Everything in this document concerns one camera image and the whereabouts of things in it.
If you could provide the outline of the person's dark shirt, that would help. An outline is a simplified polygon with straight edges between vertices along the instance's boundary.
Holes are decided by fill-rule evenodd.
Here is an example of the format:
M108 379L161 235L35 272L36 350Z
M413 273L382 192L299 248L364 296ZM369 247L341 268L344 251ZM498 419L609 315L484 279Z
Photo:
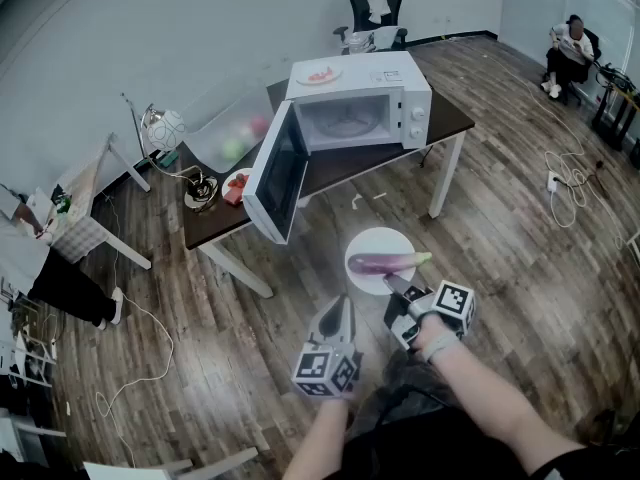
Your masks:
M325 480L640 480L640 450L588 447L525 472L507 445L414 386L395 389Z

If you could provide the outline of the silver lamp with white globe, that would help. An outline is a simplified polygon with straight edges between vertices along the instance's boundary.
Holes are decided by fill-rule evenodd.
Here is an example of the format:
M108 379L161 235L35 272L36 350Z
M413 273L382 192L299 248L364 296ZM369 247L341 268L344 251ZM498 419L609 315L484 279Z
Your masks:
M143 159L157 172L184 182L185 205L192 212L202 213L211 208L219 189L219 183L214 176L206 175L198 165L169 172L162 168L147 150L147 145L151 145L154 151L164 153L177 151L177 147L187 135L187 128L181 115L172 110L158 110L153 103L149 104L142 113L138 113L134 103L124 92L121 92L120 96L129 107Z

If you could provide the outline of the person's left forearm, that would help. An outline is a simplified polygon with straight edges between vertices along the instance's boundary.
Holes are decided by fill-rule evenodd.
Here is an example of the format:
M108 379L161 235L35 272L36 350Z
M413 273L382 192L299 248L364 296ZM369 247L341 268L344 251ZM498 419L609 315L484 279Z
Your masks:
M323 401L282 480L325 480L339 471L348 418L345 399Z

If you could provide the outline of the clear plastic box with vegetables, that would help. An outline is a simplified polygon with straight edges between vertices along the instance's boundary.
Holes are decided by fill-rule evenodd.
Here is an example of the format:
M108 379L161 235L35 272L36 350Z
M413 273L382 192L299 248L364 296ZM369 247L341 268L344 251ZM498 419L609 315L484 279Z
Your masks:
M182 117L187 147L201 163L223 173L265 137L274 111L264 85L231 76L193 100Z

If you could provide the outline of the white round plate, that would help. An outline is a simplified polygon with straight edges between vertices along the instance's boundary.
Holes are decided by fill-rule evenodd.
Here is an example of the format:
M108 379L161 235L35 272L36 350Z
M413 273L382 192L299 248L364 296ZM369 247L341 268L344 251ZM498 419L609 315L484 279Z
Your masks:
M412 254L415 249L410 240L399 231L387 227L374 227L355 236L346 248L344 266L349 280L369 295L386 296L391 290L383 281L382 274L364 275L351 271L348 260L355 254Z

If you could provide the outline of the dark table with white legs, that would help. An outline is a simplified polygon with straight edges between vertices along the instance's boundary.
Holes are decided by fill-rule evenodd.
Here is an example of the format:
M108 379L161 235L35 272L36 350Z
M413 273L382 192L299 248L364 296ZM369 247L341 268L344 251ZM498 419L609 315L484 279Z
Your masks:
M442 210L458 163L465 134L474 125L474 121L468 115L432 89L432 103L425 147L417 150L403 150L401 148L379 146L371 153L358 154L352 164L344 167L334 167L331 171L331 177L327 179L320 177L321 164L319 161L314 160L306 172L298 204L369 171L376 170L414 152L422 151L428 146L444 143L446 145L445 158L428 210L429 216L435 218ZM261 142L252 148L250 153L242 160L241 164L244 168L250 167L252 169ZM202 214L195 214L190 210L186 210L183 213L183 224L184 242L187 249L197 249L203 252L215 264L222 267L260 296L264 298L272 297L273 291L270 286L220 243L223 238L234 234L238 230L248 225L254 225L247 215L243 203L239 207L232 207L220 201L213 208Z

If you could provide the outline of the white bag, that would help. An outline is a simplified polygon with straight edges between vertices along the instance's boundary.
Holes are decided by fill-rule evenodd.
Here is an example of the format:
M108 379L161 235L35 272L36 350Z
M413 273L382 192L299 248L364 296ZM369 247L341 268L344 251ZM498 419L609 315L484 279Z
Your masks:
M373 31L373 43L375 45L375 49L377 51L392 49L398 31L398 26L384 26L375 29Z

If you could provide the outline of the glass jar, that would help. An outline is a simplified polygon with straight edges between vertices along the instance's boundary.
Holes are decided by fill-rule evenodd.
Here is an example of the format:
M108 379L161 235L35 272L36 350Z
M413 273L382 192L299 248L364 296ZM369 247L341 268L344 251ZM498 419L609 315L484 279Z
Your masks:
M375 34L369 31L353 32L344 39L344 55L369 53L376 50Z

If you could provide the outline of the white plate with tomatoes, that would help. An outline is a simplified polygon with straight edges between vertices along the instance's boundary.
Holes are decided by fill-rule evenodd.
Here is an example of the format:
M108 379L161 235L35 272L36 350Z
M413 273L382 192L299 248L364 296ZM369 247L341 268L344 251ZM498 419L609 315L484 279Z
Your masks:
M222 198L232 207L242 204L244 188L249 180L252 169L245 167L234 171L228 176L221 188Z

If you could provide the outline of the person's right hand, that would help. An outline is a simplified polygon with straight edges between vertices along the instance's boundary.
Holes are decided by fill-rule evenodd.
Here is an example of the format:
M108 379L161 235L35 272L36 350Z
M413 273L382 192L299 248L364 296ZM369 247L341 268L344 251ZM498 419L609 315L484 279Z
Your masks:
M449 331L450 328L442 321L438 313L427 313L421 320L420 332L413 342L413 348L418 351L426 349L439 336Z

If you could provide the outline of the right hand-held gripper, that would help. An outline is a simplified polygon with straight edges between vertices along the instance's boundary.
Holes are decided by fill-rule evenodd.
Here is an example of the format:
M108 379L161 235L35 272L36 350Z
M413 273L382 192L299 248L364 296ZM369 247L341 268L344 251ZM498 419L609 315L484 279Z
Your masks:
M419 288L397 274L386 274L383 281L391 290L384 323L404 350L409 350L419 334L422 318L430 312L462 338L476 312L475 294L470 288L442 281L436 291Z

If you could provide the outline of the white frame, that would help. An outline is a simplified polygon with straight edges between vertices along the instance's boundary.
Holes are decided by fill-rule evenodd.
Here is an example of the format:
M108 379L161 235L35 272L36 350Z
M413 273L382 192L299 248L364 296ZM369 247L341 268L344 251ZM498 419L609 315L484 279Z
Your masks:
M85 462L84 469L90 480L214 480L257 456L258 449L250 447L201 468L195 468L191 459L185 459L148 468Z

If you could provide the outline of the white microwave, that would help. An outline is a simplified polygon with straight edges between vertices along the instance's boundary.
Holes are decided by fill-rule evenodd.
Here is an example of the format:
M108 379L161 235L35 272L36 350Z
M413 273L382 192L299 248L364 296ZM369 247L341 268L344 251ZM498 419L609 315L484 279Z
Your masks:
M298 84L301 63L339 65L342 75L319 86ZM293 64L286 95L260 144L243 205L272 242L287 242L306 172L322 179L360 153L389 146L417 150L427 143L432 89L406 51L327 57Z

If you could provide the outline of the purple eggplant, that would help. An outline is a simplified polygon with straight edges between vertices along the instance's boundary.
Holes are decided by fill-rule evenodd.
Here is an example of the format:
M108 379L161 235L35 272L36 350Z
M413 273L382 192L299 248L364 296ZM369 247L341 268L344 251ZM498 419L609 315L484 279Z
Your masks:
M417 268L431 258L430 252L359 253L348 258L347 266L351 272L359 275L386 275Z

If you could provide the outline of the white plate with red slices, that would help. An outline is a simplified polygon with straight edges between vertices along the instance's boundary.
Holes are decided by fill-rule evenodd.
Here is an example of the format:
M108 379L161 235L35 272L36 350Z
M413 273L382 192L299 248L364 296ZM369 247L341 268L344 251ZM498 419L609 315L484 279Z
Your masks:
M295 81L303 86L319 86L334 82L343 73L339 65L311 62L301 63L296 68Z

